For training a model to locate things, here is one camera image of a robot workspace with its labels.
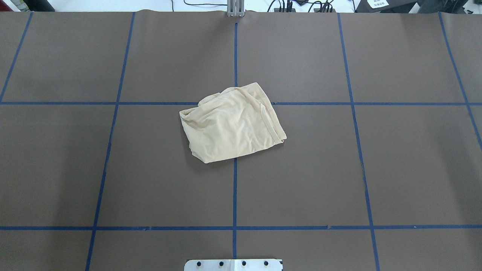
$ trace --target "cloth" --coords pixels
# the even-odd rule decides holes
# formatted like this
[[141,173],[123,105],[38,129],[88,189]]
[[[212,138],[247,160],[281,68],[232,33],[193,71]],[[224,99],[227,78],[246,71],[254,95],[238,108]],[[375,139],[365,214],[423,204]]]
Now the cloth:
[[204,163],[251,154],[286,139],[258,83],[207,96],[179,115],[192,155]]

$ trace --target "cable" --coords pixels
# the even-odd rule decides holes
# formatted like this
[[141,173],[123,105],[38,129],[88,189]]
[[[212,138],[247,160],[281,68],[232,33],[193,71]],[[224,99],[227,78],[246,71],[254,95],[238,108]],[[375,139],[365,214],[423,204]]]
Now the cable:
[[330,9],[333,10],[333,5],[331,4],[333,1],[334,0],[331,0],[330,2],[328,2],[328,0],[326,0],[325,4],[323,5],[323,8],[320,9],[318,12],[330,13],[331,12]]
[[311,3],[311,6],[309,7],[308,12],[311,11],[311,8],[312,8],[313,5],[316,4],[316,3],[319,3],[319,4],[320,4],[320,10],[321,10],[321,8],[322,8],[322,6],[323,6],[323,3],[322,3],[321,1],[314,1],[313,3]]
[[308,0],[305,0],[305,1],[301,2],[301,4],[298,3],[298,5],[300,5],[300,6],[303,5],[303,4],[312,4],[312,2],[308,2]]
[[275,2],[276,0],[273,0],[273,2],[271,2],[271,4],[269,4],[269,7],[268,7],[268,11],[266,12],[269,12],[269,10],[271,9],[271,6],[273,5],[273,3]]
[[450,11],[450,13],[454,13],[455,6],[457,5],[457,3],[458,3],[458,0],[455,0],[454,3],[453,3],[453,6],[452,6],[452,10]]
[[353,13],[356,13],[357,8],[355,7],[355,0],[351,0],[351,2],[353,3]]
[[183,0],[184,4],[189,5],[189,6],[227,6],[227,4],[210,4],[210,3],[205,3],[205,4],[190,4],[186,3],[186,0]]

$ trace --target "blue tape grid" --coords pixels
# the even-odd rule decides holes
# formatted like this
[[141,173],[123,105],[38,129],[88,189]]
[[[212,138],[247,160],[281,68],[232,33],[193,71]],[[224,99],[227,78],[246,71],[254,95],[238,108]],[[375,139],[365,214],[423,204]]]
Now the blue tape grid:
[[[116,123],[116,118],[117,118],[117,112],[119,110],[119,105],[197,105],[197,102],[121,102],[121,92],[122,92],[122,84],[124,80],[124,75],[125,75],[125,68],[127,65],[127,57],[129,53],[129,46],[130,46],[130,41],[131,41],[131,36],[132,36],[132,31],[133,31],[133,26],[134,26],[134,19],[135,19],[135,13],[132,14],[131,18],[131,25],[130,25],[130,30],[129,30],[129,36],[127,40],[127,45],[126,45],[126,51],[125,51],[125,56],[124,56],[124,62],[122,66],[122,72],[121,72],[121,77],[120,77],[120,83],[119,83],[119,89],[118,89],[118,94],[117,94],[117,99],[115,102],[3,102],[3,96],[5,94],[5,91],[7,89],[10,76],[13,72],[17,57],[19,55],[19,52],[21,50],[22,44],[24,42],[25,36],[28,31],[28,27],[30,25],[32,16],[34,13],[30,13],[24,32],[22,34],[22,38],[19,42],[19,45],[17,47],[17,50],[15,52],[12,64],[10,66],[10,69],[7,74],[7,78],[5,80],[4,86],[2,88],[2,91],[0,93],[0,105],[115,105],[115,110],[114,110],[114,116],[112,120],[112,126],[110,130],[110,135],[109,135],[109,142],[108,142],[108,147],[107,147],[107,153],[106,153],[106,159],[104,162],[104,170],[103,170],[103,175],[102,175],[102,180],[101,180],[101,186],[99,190],[99,196],[98,196],[98,201],[97,201],[97,207],[95,211],[95,217],[94,217],[94,223],[92,227],[62,227],[62,226],[0,226],[0,230],[90,230],[92,231],[91,235],[91,242],[89,245],[89,252],[87,256],[87,262],[86,262],[86,267],[85,270],[88,271],[90,268],[90,262],[92,259],[92,253],[94,249],[94,242],[95,242],[95,234],[97,231],[106,231],[106,230],[158,230],[158,231],[169,231],[169,230],[175,230],[175,231],[182,231],[182,230],[231,230],[233,233],[233,258],[237,257],[236,253],[236,233],[238,230],[370,230],[371,237],[372,237],[372,245],[373,245],[373,251],[374,251],[374,257],[375,257],[375,266],[377,270],[380,270],[380,265],[379,265],[379,260],[378,260],[378,253],[377,253],[377,248],[376,248],[376,238],[375,238],[375,230],[401,230],[401,229],[406,229],[406,230],[421,230],[421,229],[482,229],[482,224],[476,224],[476,225],[374,225],[373,224],[373,218],[372,218],[372,212],[371,212],[371,206],[370,206],[370,197],[368,193],[368,185],[366,181],[366,175],[365,175],[365,169],[364,169],[364,162],[363,162],[363,153],[362,153],[362,147],[360,143],[360,135],[358,132],[358,124],[356,120],[356,111],[355,111],[355,106],[465,106],[467,107],[467,111],[470,116],[470,120],[472,122],[472,126],[474,128],[475,135],[477,137],[477,140],[479,142],[479,146],[482,150],[482,140],[479,134],[479,130],[477,128],[477,125],[475,123],[472,111],[471,111],[471,106],[482,106],[482,103],[470,103],[468,101],[467,95],[465,93],[465,89],[462,83],[462,80],[460,78],[457,66],[455,64],[455,60],[452,54],[452,50],[450,48],[450,44],[447,38],[447,34],[445,32],[445,26],[443,23],[443,18],[442,14],[439,13],[439,20],[442,28],[442,33],[443,37],[445,40],[445,44],[447,47],[447,51],[450,57],[450,60],[452,61],[452,65],[454,67],[455,75],[457,77],[460,90],[462,92],[463,98],[464,98],[464,103],[408,103],[408,102],[355,102],[353,99],[353,92],[351,89],[351,81],[349,77],[349,70],[348,70],[348,61],[347,61],[347,55],[346,55],[346,49],[345,49],[345,42],[343,38],[343,29],[342,29],[342,22],[341,22],[341,17],[340,14],[338,14],[338,26],[339,26],[339,31],[340,31],[340,39],[341,39],[341,45],[342,45],[342,52],[343,52],[343,59],[345,62],[345,73],[347,77],[347,85],[348,85],[348,92],[349,92],[349,97],[350,97],[350,102],[274,102],[272,103],[273,105],[279,105],[279,106],[350,106],[351,111],[352,111],[352,117],[353,117],[353,125],[355,129],[355,136],[357,139],[357,147],[358,147],[358,153],[359,153],[359,159],[362,167],[362,174],[363,174],[363,182],[365,186],[365,200],[366,200],[366,206],[367,206],[367,213],[368,213],[368,218],[369,218],[369,224],[368,226],[238,226],[237,225],[237,174],[238,174],[238,163],[237,159],[234,159],[234,168],[233,168],[233,225],[232,226],[194,226],[194,227],[150,227],[150,226],[140,226],[140,227],[100,227],[97,226],[98,219],[99,219],[99,212],[100,212],[100,205],[102,201],[102,195],[103,195],[103,190],[104,190],[104,184],[105,184],[105,179],[106,179],[106,169],[107,169],[107,162],[109,160],[110,156],[110,149],[111,149],[111,143],[112,143],[112,135],[114,132],[114,127]],[[234,85],[238,86],[238,23],[235,23],[234,25]]]
[[[234,86],[238,86],[238,22],[234,24]],[[238,257],[237,253],[237,226],[238,226],[238,158],[234,158],[233,173],[233,259]]]
[[467,94],[465,93],[464,85],[462,84],[462,80],[460,79],[460,74],[458,73],[457,65],[455,64],[454,56],[452,55],[452,50],[450,49],[449,40],[447,39],[447,33],[445,32],[445,25],[443,24],[442,13],[439,12],[439,19],[440,19],[440,26],[442,27],[443,39],[445,40],[445,45],[447,46],[447,51],[450,56],[450,61],[452,62],[452,66],[454,66],[455,75],[457,76],[458,85],[460,86],[460,91],[464,97],[465,105],[467,106],[467,111],[469,112],[470,121],[472,122],[472,126],[474,127],[475,136],[479,142],[479,147],[482,150],[482,140],[479,134],[479,130],[477,129],[477,125],[475,124],[474,116],[472,114],[472,110],[470,109],[469,100],[467,99]]
[[[345,50],[345,40],[343,39],[343,29],[341,25],[341,17],[340,13],[338,15],[338,28],[340,29],[340,39],[341,39],[341,50],[343,52],[343,60],[345,61],[345,73],[347,76],[347,84],[348,84],[348,93],[350,95],[350,104],[351,104],[351,114],[353,116],[353,125],[355,127],[355,136],[357,139],[357,146],[358,146],[358,157],[360,159],[360,164],[362,165],[362,174],[363,174],[363,184],[365,185],[365,201],[366,201],[366,209],[368,212],[368,221],[370,226],[373,227],[373,218],[372,218],[372,207],[370,205],[370,195],[368,194],[368,184],[366,183],[366,174],[365,174],[365,163],[363,162],[363,153],[362,153],[362,145],[360,143],[360,134],[358,133],[358,123],[357,117],[355,112],[355,102],[353,101],[353,92],[351,91],[351,81],[350,81],[350,73],[348,71],[348,60],[347,60],[347,52]],[[375,257],[375,267],[376,270],[380,270],[380,263],[378,261],[378,250],[376,248],[376,238],[375,238],[375,230],[373,228],[370,229],[370,233],[372,236],[372,247],[373,247],[373,255]]]
[[109,162],[110,149],[112,147],[112,135],[114,134],[114,127],[116,125],[117,112],[119,110],[119,102],[121,100],[122,84],[124,83],[125,66],[127,65],[127,56],[129,55],[129,46],[131,44],[132,29],[134,27],[135,12],[132,13],[131,27],[129,29],[129,37],[127,38],[127,45],[125,48],[124,63],[122,64],[122,72],[120,74],[119,90],[117,91],[116,107],[114,109],[114,117],[112,118],[112,126],[110,128],[109,143],[107,145],[106,160],[104,162],[104,170],[102,172],[102,181],[100,183],[99,198],[97,199],[97,208],[95,209],[94,225],[92,226],[91,242],[89,245],[89,253],[87,254],[87,263],[85,264],[85,271],[90,268],[92,259],[92,252],[94,250],[95,233],[97,231],[97,223],[99,221],[100,204],[102,202],[102,195],[104,193],[104,185],[106,183],[107,163]]

